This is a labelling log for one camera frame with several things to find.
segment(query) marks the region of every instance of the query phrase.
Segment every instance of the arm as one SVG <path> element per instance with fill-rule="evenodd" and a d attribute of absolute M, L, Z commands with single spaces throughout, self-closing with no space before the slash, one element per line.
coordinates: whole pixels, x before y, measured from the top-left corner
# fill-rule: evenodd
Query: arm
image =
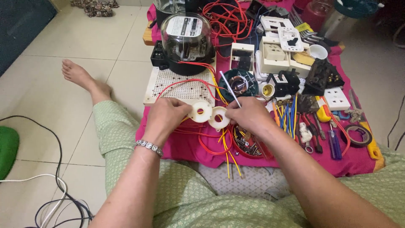
<path fill-rule="evenodd" d="M 162 148 L 191 106 L 160 98 L 149 111 L 143 140 Z M 135 148 L 115 187 L 89 228 L 152 228 L 160 157 L 143 146 Z"/>
<path fill-rule="evenodd" d="M 238 100 L 242 108 L 236 109 L 233 102 L 226 116 L 268 145 L 314 227 L 399 227 L 322 168 L 275 124 L 259 101 L 253 97 Z"/>

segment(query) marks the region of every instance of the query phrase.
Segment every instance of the clear plastic cover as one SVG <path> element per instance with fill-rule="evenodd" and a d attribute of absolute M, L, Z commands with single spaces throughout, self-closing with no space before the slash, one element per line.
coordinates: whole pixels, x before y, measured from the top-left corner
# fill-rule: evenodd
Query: clear plastic cover
<path fill-rule="evenodd" d="M 196 13 L 171 15 L 160 29 L 165 54 L 174 61 L 200 61 L 212 50 L 211 25 Z"/>
<path fill-rule="evenodd" d="M 184 0 L 153 0 L 153 4 L 163 13 L 175 14 L 185 11 Z"/>

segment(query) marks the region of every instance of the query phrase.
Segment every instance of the blue screwdriver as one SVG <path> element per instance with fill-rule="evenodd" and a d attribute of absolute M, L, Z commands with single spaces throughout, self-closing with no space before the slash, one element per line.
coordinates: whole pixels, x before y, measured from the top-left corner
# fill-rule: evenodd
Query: blue screwdriver
<path fill-rule="evenodd" d="M 329 122 L 329 143 L 330 152 L 333 160 L 342 160 L 342 151 L 340 150 L 339 140 L 337 139 L 336 132 L 332 129 L 332 124 Z"/>

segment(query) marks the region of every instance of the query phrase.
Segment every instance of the perforated board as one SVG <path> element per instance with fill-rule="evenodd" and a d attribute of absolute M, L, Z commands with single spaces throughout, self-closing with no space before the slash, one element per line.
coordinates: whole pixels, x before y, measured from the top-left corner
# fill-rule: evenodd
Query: perforated board
<path fill-rule="evenodd" d="M 143 99 L 143 104 L 145 106 L 152 105 L 155 103 L 159 93 L 168 85 L 192 78 L 202 79 L 210 84 L 213 84 L 213 79 L 208 69 L 197 75 L 181 76 L 172 72 L 170 69 L 161 71 L 158 67 L 153 67 L 145 97 Z M 213 86 L 209 86 L 209 89 L 215 96 L 215 88 Z M 184 82 L 167 88 L 160 97 L 174 97 L 186 102 L 187 104 L 193 104 L 197 100 L 206 100 L 212 105 L 212 107 L 214 107 L 215 100 L 210 95 L 209 89 L 202 82 Z"/>

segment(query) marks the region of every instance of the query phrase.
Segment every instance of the electrical socket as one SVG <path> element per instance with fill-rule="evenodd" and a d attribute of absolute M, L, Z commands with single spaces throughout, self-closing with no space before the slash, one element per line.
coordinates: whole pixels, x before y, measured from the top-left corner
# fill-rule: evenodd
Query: electrical socket
<path fill-rule="evenodd" d="M 265 43 L 264 47 L 264 58 L 268 60 L 278 60 L 283 61 L 285 57 L 285 52 L 281 47 L 274 43 Z"/>
<path fill-rule="evenodd" d="M 324 98 L 330 111 L 341 111 L 350 108 L 350 103 L 340 87 L 325 89 Z"/>

